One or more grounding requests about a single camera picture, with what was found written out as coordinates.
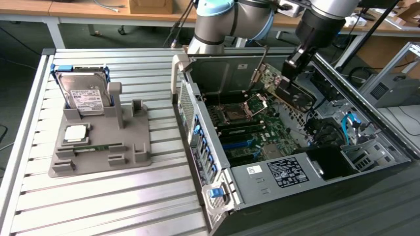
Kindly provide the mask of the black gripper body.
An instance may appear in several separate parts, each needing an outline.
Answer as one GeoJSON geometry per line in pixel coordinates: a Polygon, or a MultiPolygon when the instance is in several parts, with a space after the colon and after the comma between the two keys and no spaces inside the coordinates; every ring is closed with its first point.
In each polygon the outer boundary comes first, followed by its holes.
{"type": "Polygon", "coordinates": [[[301,49],[328,47],[344,23],[344,18],[332,19],[317,12],[305,11],[295,30],[301,49]]]}

